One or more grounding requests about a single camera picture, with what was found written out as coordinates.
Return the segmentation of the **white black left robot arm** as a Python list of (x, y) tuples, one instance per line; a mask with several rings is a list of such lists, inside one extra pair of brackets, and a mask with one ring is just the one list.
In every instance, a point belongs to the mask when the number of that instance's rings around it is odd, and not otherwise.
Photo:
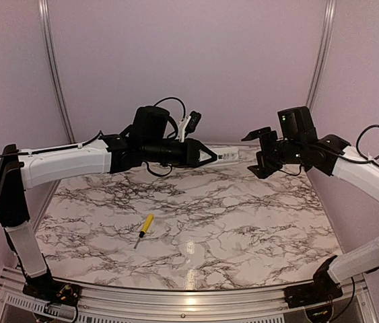
[(72, 145), (19, 150), (8, 145), (0, 161), (0, 224), (18, 257), (26, 295), (75, 303), (80, 286), (53, 278), (30, 225), (25, 193), (42, 184), (83, 178), (94, 190), (75, 191), (81, 203), (75, 222), (92, 209), (104, 209), (93, 226), (107, 247), (91, 233), (71, 234), (75, 255), (87, 255), (116, 268), (120, 276), (153, 274), (166, 262), (180, 264), (189, 229), (204, 229), (205, 239), (233, 231), (232, 219), (262, 205), (262, 196), (243, 191), (247, 179), (213, 169), (218, 156), (201, 160), (207, 147), (195, 139), (167, 138), (170, 113), (159, 106), (138, 108), (122, 133), (99, 134)]

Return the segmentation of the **white remote control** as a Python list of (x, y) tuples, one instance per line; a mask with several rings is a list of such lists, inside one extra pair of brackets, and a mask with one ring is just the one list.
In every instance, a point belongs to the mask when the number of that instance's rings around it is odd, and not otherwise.
[(209, 149), (217, 155), (217, 160), (206, 167), (234, 165), (240, 161), (240, 150), (237, 146), (209, 146)]

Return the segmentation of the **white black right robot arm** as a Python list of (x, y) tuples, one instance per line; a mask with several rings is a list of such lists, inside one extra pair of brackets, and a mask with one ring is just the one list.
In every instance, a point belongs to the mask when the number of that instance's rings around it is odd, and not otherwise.
[[(309, 170), (315, 168), (323, 174), (338, 178), (379, 204), (379, 163), (376, 158), (361, 154), (348, 141), (327, 135), (321, 139), (315, 130), (292, 131), (279, 138), (269, 127), (250, 132), (245, 141), (259, 140), (261, 149), (257, 163), (249, 170), (260, 179), (266, 179), (287, 164), (298, 164)], [(379, 236), (364, 245), (326, 259), (313, 275), (312, 282), (285, 290), (289, 306), (296, 307), (315, 301), (342, 296), (340, 284), (362, 273), (379, 269)]]

